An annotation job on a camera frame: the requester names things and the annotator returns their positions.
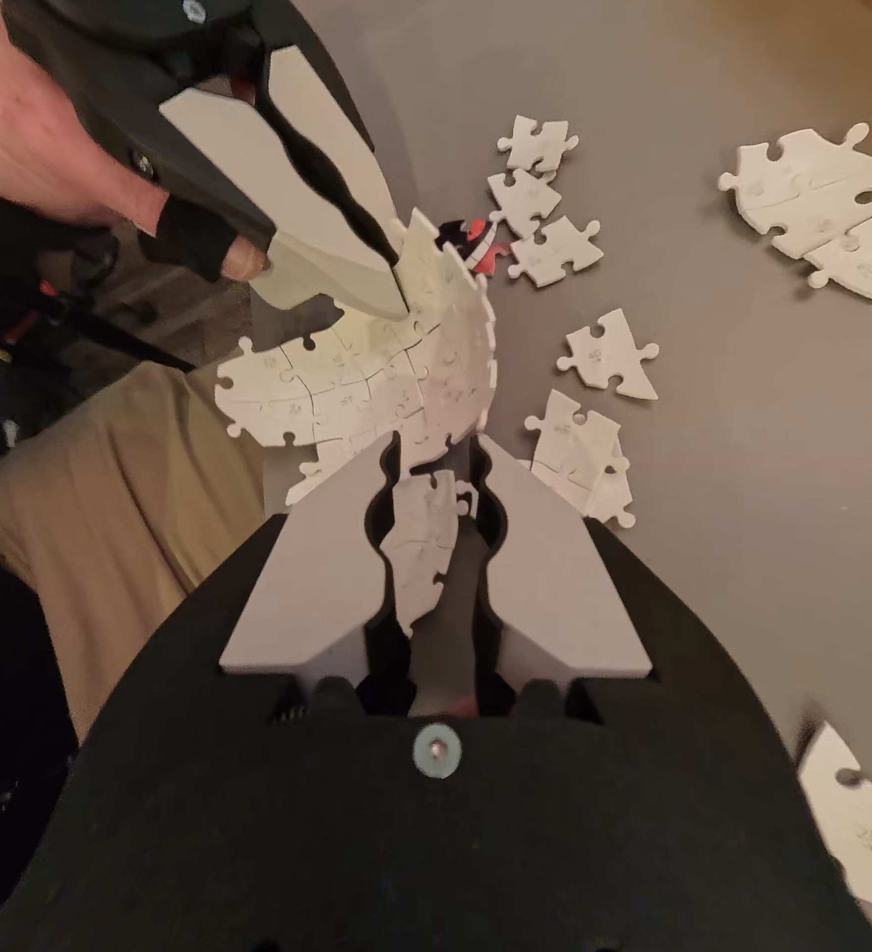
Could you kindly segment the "curved assembled puzzle ball section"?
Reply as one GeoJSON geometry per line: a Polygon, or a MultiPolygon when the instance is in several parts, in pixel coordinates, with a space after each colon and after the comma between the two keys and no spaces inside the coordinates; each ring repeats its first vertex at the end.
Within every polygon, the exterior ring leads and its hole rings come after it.
{"type": "Polygon", "coordinates": [[[497,388],[496,318],[486,280],[473,276],[418,208],[395,220],[403,248],[396,274],[408,303],[401,321],[336,302],[332,327],[267,351],[239,340],[217,371],[216,406],[230,437],[260,446],[315,446],[315,462],[287,492],[294,506],[379,437],[400,435],[403,474],[485,428],[497,388]]]}

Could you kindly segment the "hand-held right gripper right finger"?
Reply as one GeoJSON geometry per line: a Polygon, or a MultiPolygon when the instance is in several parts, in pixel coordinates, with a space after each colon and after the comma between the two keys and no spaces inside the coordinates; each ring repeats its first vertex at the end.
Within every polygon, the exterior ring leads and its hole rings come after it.
{"type": "Polygon", "coordinates": [[[584,518],[485,435],[473,443],[479,517],[498,513],[487,607],[502,679],[642,679],[652,670],[584,518]]]}

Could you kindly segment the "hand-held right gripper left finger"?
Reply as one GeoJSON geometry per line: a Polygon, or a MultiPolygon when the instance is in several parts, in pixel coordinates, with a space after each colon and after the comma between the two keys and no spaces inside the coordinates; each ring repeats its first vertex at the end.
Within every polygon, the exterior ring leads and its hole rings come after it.
{"type": "Polygon", "coordinates": [[[367,529],[392,482],[385,432],[296,503],[219,659],[230,675],[364,679],[365,625],[384,605],[386,562],[367,529]]]}

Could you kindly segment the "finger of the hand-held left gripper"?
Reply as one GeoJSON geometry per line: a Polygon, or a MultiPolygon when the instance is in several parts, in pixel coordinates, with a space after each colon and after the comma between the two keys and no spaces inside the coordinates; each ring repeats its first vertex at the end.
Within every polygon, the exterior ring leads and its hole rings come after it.
{"type": "Polygon", "coordinates": [[[304,182],[251,105],[187,89],[159,110],[275,226],[271,266],[251,281],[265,303],[289,310],[323,294],[372,316],[407,317],[392,268],[304,182]]]}
{"type": "Polygon", "coordinates": [[[396,262],[397,212],[372,144],[297,46],[272,51],[266,74],[264,105],[296,171],[362,244],[396,262]]]}

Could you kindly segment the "black bag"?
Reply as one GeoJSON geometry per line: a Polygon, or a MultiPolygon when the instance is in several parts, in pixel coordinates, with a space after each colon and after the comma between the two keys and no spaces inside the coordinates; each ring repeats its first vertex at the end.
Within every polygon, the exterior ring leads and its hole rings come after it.
{"type": "Polygon", "coordinates": [[[119,256],[107,228],[50,221],[0,198],[0,457],[84,400],[59,358],[77,338],[138,363],[195,369],[94,313],[92,292],[119,256]]]}

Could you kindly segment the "printed red black puzzle piece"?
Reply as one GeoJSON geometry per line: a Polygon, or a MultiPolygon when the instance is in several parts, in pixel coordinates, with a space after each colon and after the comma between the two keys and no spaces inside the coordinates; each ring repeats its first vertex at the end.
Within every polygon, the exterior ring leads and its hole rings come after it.
{"type": "Polygon", "coordinates": [[[499,224],[495,217],[450,220],[438,226],[436,245],[439,249],[452,245],[470,272],[492,278],[499,259],[512,252],[511,244],[497,241],[499,224]]]}

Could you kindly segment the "pointed white puzzle piece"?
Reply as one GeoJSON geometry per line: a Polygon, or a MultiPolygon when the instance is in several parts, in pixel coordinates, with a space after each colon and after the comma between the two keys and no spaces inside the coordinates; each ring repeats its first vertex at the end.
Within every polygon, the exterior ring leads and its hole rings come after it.
{"type": "Polygon", "coordinates": [[[656,401],[656,389],[642,364],[656,359],[659,345],[651,342],[639,347],[620,307],[597,318],[596,324],[601,331],[596,336],[590,326],[566,335],[565,345],[569,353],[557,359],[557,371],[573,370],[586,387],[600,390],[606,390],[617,378],[620,396],[656,401]]]}
{"type": "Polygon", "coordinates": [[[812,735],[799,782],[827,851],[851,894],[872,904],[872,782],[827,721],[812,735]]]}

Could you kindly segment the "person's beige trousers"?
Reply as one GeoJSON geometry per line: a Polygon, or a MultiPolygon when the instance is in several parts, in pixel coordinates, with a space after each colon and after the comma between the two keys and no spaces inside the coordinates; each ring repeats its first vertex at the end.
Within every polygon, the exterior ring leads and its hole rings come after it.
{"type": "Polygon", "coordinates": [[[39,597],[80,741],[165,619],[264,520],[218,364],[142,363],[0,460],[0,565],[39,597]]]}

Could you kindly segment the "person's left hand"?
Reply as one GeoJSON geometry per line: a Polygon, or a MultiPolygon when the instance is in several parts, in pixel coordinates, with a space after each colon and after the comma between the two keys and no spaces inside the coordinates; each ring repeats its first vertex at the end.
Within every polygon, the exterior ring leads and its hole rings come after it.
{"type": "Polygon", "coordinates": [[[172,199],[102,150],[63,90],[10,41],[0,6],[0,244],[66,248],[121,223],[149,239],[152,260],[208,281],[247,282],[271,266],[219,216],[172,199]]]}

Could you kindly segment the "three joined white puzzle pieces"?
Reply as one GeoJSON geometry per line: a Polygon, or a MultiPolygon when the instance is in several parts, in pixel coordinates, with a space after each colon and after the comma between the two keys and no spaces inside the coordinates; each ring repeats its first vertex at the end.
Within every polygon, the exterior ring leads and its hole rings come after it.
{"type": "Polygon", "coordinates": [[[833,141],[807,127],[741,146],[717,187],[773,249],[808,267],[811,290],[835,284],[872,302],[872,155],[861,148],[869,133],[859,122],[833,141]]]}

